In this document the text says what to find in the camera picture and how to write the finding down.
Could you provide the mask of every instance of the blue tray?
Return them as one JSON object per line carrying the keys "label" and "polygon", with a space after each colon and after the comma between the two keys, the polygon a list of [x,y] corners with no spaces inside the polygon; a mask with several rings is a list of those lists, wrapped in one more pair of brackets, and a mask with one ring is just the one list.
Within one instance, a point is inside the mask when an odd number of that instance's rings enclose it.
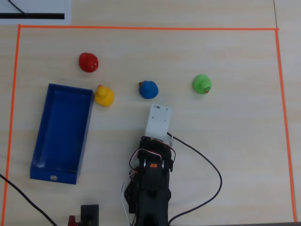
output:
{"label": "blue tray", "polygon": [[76,184],[93,100],[91,89],[49,84],[30,178]]}

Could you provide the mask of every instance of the white wire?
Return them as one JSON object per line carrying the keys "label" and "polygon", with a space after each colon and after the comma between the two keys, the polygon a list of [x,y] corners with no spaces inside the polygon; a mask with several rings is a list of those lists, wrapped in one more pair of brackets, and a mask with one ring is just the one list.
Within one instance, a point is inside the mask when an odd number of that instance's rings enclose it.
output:
{"label": "white wire", "polygon": [[131,162],[132,162],[134,156],[138,153],[138,151],[141,151],[141,150],[147,151],[147,152],[149,152],[149,153],[151,153],[151,154],[155,154],[155,155],[159,156],[160,159],[162,160],[162,156],[161,156],[160,154],[155,153],[155,152],[151,152],[151,151],[149,151],[149,150],[146,150],[146,149],[141,148],[141,149],[138,149],[137,151],[135,151],[135,153],[133,154],[133,156],[132,156],[132,158],[131,158],[131,160],[130,160],[130,166],[132,166],[132,165],[131,165]]}
{"label": "white wire", "polygon": [[123,209],[124,209],[124,212],[126,213],[126,217],[127,217],[127,220],[128,220],[128,223],[130,224],[130,226],[132,226],[131,225],[131,222],[130,222],[130,220],[128,219],[128,216],[127,216],[127,211],[126,211],[126,208],[125,208],[125,206],[124,206],[124,202],[123,202],[123,186],[124,186],[124,184],[126,183],[126,181],[127,181],[127,179],[129,179],[132,175],[134,175],[135,173],[132,173],[132,174],[130,174],[127,178],[126,178],[126,180],[123,182],[123,184],[122,184],[122,187],[121,187],[121,201],[122,201],[122,205],[123,205]]}

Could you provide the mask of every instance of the black cable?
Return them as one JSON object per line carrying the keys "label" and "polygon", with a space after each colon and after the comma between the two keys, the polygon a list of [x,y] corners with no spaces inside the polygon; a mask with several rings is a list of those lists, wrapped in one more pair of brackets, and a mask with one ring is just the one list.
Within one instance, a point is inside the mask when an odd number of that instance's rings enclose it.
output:
{"label": "black cable", "polygon": [[27,16],[27,14],[24,12],[24,11],[22,11],[18,6],[16,6],[11,0],[8,0],[9,1],[9,3],[10,4],[12,4],[20,13],[22,13],[22,14],[24,14],[24,15],[26,15]]}
{"label": "black cable", "polygon": [[0,177],[8,182],[14,189],[16,189],[21,194],[21,196],[23,196],[27,200],[27,202],[29,202],[29,204],[33,206],[37,211],[43,214],[44,217],[46,217],[46,219],[49,220],[52,225],[57,226],[57,224],[43,210],[41,210],[36,204],[34,204],[16,185],[6,179],[2,174],[0,174]]}
{"label": "black cable", "polygon": [[218,188],[217,192],[215,193],[215,195],[214,195],[211,199],[209,199],[208,201],[206,201],[206,202],[200,204],[199,206],[197,206],[197,207],[195,207],[195,208],[192,208],[192,209],[190,209],[190,210],[188,210],[188,211],[185,211],[185,212],[183,212],[183,213],[180,213],[180,214],[178,214],[178,215],[175,215],[173,218],[171,218],[171,219],[169,220],[168,225],[170,225],[170,223],[171,223],[174,219],[176,219],[176,218],[178,218],[178,217],[180,217],[180,216],[183,216],[184,214],[193,212],[194,210],[197,210],[198,208],[200,208],[200,207],[206,205],[207,203],[211,202],[211,201],[218,195],[218,193],[220,192],[220,190],[221,190],[221,188],[222,188],[222,176],[221,176],[221,173],[220,173],[220,172],[218,171],[218,169],[213,165],[213,163],[210,162],[210,160],[207,159],[207,158],[206,158],[201,152],[199,152],[197,149],[191,147],[190,145],[186,144],[185,142],[181,141],[180,139],[178,139],[178,138],[176,138],[176,137],[173,137],[173,138],[174,138],[175,140],[179,141],[180,143],[184,144],[185,146],[191,148],[193,151],[195,151],[195,152],[198,153],[200,156],[202,156],[207,162],[209,162],[210,165],[212,165],[212,167],[213,167],[213,168],[216,170],[216,172],[218,173],[218,176],[220,177],[221,183],[220,183],[220,187]]}

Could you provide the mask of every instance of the orange tape border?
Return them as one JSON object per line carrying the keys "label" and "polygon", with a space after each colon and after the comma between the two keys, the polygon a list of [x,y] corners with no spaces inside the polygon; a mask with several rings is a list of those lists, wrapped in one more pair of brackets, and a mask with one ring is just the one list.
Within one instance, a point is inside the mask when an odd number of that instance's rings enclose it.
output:
{"label": "orange tape border", "polygon": [[[10,106],[8,153],[7,153],[7,160],[6,160],[6,172],[5,172],[5,177],[6,178],[8,178],[8,175],[9,175],[10,151],[11,151],[13,118],[14,118],[14,105],[15,105],[16,75],[17,75],[17,64],[18,64],[21,28],[60,28],[60,29],[77,28],[77,29],[162,30],[162,31],[275,31],[277,59],[278,59],[278,70],[279,70],[279,79],[280,79],[280,87],[281,87],[282,108],[283,108],[284,123],[285,123],[285,136],[286,136],[286,148],[287,148],[287,158],[288,158],[289,176],[290,176],[290,188],[291,188],[291,199],[292,199],[292,209],[293,209],[293,220],[294,220],[294,222],[297,222],[295,196],[294,196],[294,185],[293,185],[292,157],[291,157],[291,148],[290,148],[290,142],[289,142],[289,133],[288,133],[288,124],[287,124],[287,116],[286,116],[286,106],[285,106],[285,94],[284,94],[282,68],[281,68],[281,58],[280,58],[280,48],[279,48],[279,38],[278,38],[279,28],[124,27],[124,26],[72,26],[72,25],[70,25],[70,26],[52,26],[52,25],[21,25],[21,24],[18,24],[18,32],[17,32],[17,40],[16,40],[16,53],[15,53],[15,66],[14,66],[14,76],[13,76],[13,87],[12,87],[11,106]],[[7,182],[5,182],[4,183],[4,193],[3,193],[1,226],[4,226],[6,200],[7,200],[7,190],[8,190],[8,184],[7,184]]]}

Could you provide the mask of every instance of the wire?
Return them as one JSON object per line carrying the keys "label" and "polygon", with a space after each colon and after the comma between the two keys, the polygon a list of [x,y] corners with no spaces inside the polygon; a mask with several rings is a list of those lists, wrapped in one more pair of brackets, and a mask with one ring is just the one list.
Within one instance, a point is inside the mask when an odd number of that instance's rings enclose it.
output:
{"label": "wire", "polygon": [[122,201],[123,209],[124,209],[124,212],[126,213],[126,217],[127,217],[127,220],[128,220],[128,223],[130,224],[130,226],[132,226],[132,225],[131,225],[131,222],[130,222],[130,220],[128,219],[128,216],[127,216],[127,211],[126,211],[126,208],[125,208],[125,206],[124,206],[122,194],[123,194],[123,186],[124,186],[124,184],[126,183],[127,179],[129,179],[129,178],[130,178],[132,175],[134,175],[134,174],[135,174],[135,173],[130,174],[130,175],[126,178],[126,180],[123,182],[122,187],[121,187],[121,201]]}
{"label": "wire", "polygon": [[215,195],[214,195],[211,199],[207,200],[206,202],[200,204],[199,206],[197,206],[197,207],[195,207],[195,208],[192,208],[192,209],[190,209],[190,210],[188,210],[188,211],[185,211],[185,212],[183,212],[183,213],[180,213],[180,214],[178,214],[178,215],[175,215],[173,218],[171,218],[171,219],[169,220],[168,226],[169,226],[170,223],[171,223],[173,220],[175,220],[176,218],[178,218],[178,217],[180,217],[180,216],[183,216],[184,214],[193,212],[194,210],[197,210],[198,208],[200,208],[200,207],[206,205],[207,203],[211,202],[211,201],[218,195],[218,193],[220,192],[220,190],[221,190],[221,188],[222,188],[222,176],[221,176],[221,173],[220,173],[220,172],[218,171],[218,169],[213,165],[213,163],[210,162],[209,159],[207,159],[201,152],[199,152],[199,151],[198,151],[197,149],[195,149],[194,147],[192,147],[192,146],[186,144],[185,142],[181,141],[180,139],[178,139],[178,138],[176,138],[176,137],[173,137],[173,138],[174,138],[175,140],[179,141],[180,143],[184,144],[185,146],[191,148],[193,151],[195,151],[195,152],[198,153],[200,156],[202,156],[207,162],[209,162],[210,165],[212,165],[212,167],[213,167],[213,168],[216,170],[216,172],[218,173],[218,176],[220,177],[220,181],[221,181],[221,182],[220,182],[220,187],[218,188],[217,192],[215,193]]}
{"label": "wire", "polygon": [[138,153],[138,151],[141,151],[141,150],[147,151],[147,152],[149,152],[149,153],[151,153],[151,154],[155,154],[155,155],[159,156],[160,159],[162,160],[162,156],[161,156],[160,154],[156,153],[156,152],[152,152],[152,151],[149,151],[149,150],[146,150],[146,149],[143,149],[143,148],[137,149],[137,150],[132,154],[132,156],[131,156],[131,158],[130,158],[130,162],[129,162],[131,169],[132,169],[133,171],[135,171],[136,173],[137,173],[137,171],[132,167],[131,162],[132,162],[133,157]]}
{"label": "wire", "polygon": [[16,6],[11,0],[8,0],[9,1],[9,3],[10,4],[12,4],[20,13],[22,13],[23,15],[26,15],[27,16],[27,14],[24,12],[24,11],[22,11],[18,6]]}
{"label": "wire", "polygon": [[160,141],[160,140],[158,140],[158,139],[155,139],[155,141],[158,141],[158,142],[160,142],[160,143],[162,143],[162,144],[168,146],[171,150],[173,150],[173,152],[174,152],[174,161],[175,161],[175,156],[176,156],[175,150],[174,150],[170,145],[164,143],[163,141]]}
{"label": "wire", "polygon": [[136,214],[137,214],[137,210],[136,210],[136,213],[135,213],[135,215],[134,215],[134,219],[133,219],[133,222],[132,222],[131,226],[134,225],[134,222],[135,222],[135,219],[136,219]]}
{"label": "wire", "polygon": [[14,185],[12,182],[6,179],[2,174],[0,174],[0,177],[3,180],[5,180],[8,184],[10,184],[14,189],[16,189],[21,194],[21,196],[23,196],[26,199],[26,201],[29,202],[29,204],[33,206],[37,211],[43,214],[44,217],[46,217],[46,219],[49,220],[52,225],[57,226],[57,224],[43,210],[41,210],[36,204],[34,204],[16,185]]}
{"label": "wire", "polygon": [[[133,173],[133,170],[130,170],[129,175],[131,175]],[[130,176],[131,181],[134,182],[134,179],[132,178],[132,176]]]}

